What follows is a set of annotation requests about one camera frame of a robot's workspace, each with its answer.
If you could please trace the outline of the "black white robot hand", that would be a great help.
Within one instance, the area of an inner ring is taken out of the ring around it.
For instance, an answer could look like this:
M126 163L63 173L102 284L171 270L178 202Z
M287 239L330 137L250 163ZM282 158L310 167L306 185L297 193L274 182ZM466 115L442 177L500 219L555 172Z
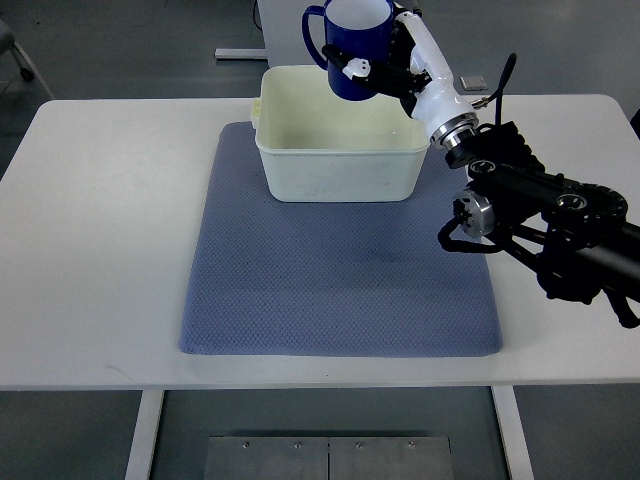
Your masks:
M419 13L390 1L393 28L386 62L373 62L354 82L397 98L405 113L420 121L430 142L451 150L476 133L474 108L453 85L453 74ZM337 49L321 52L335 61Z

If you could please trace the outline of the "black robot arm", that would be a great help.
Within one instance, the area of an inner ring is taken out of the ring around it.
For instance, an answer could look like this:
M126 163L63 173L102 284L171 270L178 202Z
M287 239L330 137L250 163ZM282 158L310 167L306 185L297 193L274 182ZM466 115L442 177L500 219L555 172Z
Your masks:
M449 252L505 252L531 269L550 299L590 304L604 293L620 324L638 327L639 228L613 189L551 175L514 123L446 144L470 181L438 234Z

